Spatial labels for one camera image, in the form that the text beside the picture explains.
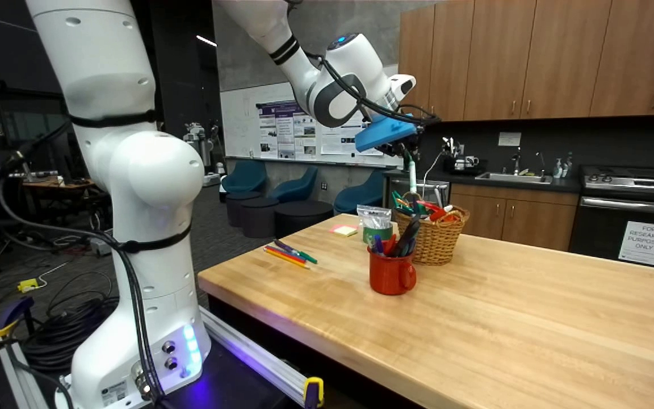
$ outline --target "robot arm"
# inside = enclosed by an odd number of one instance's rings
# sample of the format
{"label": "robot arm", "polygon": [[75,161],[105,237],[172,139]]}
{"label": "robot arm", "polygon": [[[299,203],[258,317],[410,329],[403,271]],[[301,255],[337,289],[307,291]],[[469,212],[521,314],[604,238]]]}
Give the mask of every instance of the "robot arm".
{"label": "robot arm", "polygon": [[369,126],[356,134],[356,150],[381,147],[418,134],[412,123],[385,115],[415,87],[415,76],[384,75],[384,65],[363,33],[337,37],[312,65],[289,28],[286,0],[219,0],[219,7],[286,72],[298,104],[318,123],[337,126],[356,112],[369,117]]}

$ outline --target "outlet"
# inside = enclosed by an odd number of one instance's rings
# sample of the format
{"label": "outlet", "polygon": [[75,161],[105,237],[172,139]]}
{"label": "outlet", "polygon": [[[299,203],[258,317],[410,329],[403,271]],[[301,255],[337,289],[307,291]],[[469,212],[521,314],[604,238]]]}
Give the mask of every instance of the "outlet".
{"label": "outlet", "polygon": [[499,146],[521,146],[521,131],[499,131]]}

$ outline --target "green object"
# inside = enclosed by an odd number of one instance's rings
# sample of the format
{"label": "green object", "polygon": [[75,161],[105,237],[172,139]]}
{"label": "green object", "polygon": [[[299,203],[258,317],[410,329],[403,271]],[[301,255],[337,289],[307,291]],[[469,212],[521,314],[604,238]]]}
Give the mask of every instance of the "green object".
{"label": "green object", "polygon": [[392,224],[388,226],[363,226],[363,240],[368,246],[374,242],[374,238],[388,240],[392,237]]}
{"label": "green object", "polygon": [[301,249],[295,249],[295,255],[298,255],[299,259],[308,261],[308,263],[318,263],[315,257],[311,257],[311,255],[307,255],[307,253],[301,253]]}

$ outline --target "faucet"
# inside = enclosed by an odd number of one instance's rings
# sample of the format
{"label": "faucet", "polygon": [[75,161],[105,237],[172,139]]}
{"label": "faucet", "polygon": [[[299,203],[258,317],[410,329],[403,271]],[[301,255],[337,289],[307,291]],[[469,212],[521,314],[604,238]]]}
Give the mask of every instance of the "faucet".
{"label": "faucet", "polygon": [[513,161],[513,175],[518,175],[521,171],[521,147],[514,147],[514,155],[511,156]]}
{"label": "faucet", "polygon": [[538,158],[538,175],[543,178],[547,172],[544,155],[536,150],[534,156]]}

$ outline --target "paper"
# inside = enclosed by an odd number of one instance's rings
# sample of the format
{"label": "paper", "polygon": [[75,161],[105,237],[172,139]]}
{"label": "paper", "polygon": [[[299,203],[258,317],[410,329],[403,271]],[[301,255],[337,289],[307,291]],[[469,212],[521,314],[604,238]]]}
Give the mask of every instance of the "paper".
{"label": "paper", "polygon": [[352,224],[340,224],[334,231],[340,233],[340,237],[352,237],[356,229]]}
{"label": "paper", "polygon": [[628,220],[617,259],[654,265],[654,222]]}

